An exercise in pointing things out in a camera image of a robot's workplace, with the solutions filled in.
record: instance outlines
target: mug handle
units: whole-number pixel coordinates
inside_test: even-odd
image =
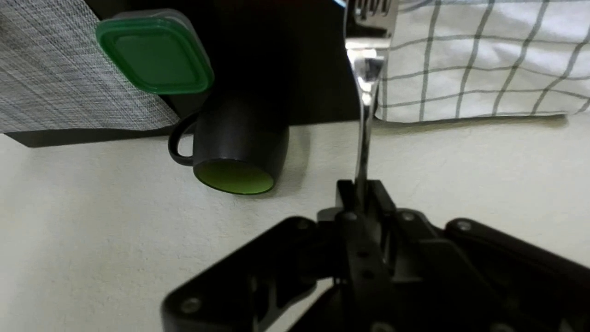
[[[185,119],[182,119],[169,133],[169,139],[167,139],[167,154],[169,157],[178,163],[178,165],[184,165],[184,167],[191,167],[191,156],[180,156],[178,154],[178,143],[184,135],[184,132],[198,119],[198,113],[193,113]]]

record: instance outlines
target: white towel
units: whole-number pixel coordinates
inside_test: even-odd
[[[434,0],[399,14],[377,119],[573,115],[590,104],[590,2]]]
[[[176,122],[101,56],[95,25],[82,0],[0,0],[0,133]]]

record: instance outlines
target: plastic container lid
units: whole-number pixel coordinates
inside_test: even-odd
[[[121,74],[150,95],[193,95],[213,82],[206,52],[178,12],[121,14],[95,28]]]

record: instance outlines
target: table surface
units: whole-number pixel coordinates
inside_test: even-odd
[[[370,176],[434,226],[467,216],[590,266],[587,133],[584,115],[379,124]],[[353,156],[355,124],[290,128],[278,189],[233,198],[172,165],[163,139],[27,150],[1,137],[0,331],[158,332],[167,292],[329,207]]]

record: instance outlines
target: black robotic claw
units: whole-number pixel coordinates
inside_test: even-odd
[[[318,279],[333,286],[300,332],[590,332],[590,272],[471,220],[432,227],[370,181],[318,222],[287,218],[161,305],[165,332],[265,331]]]

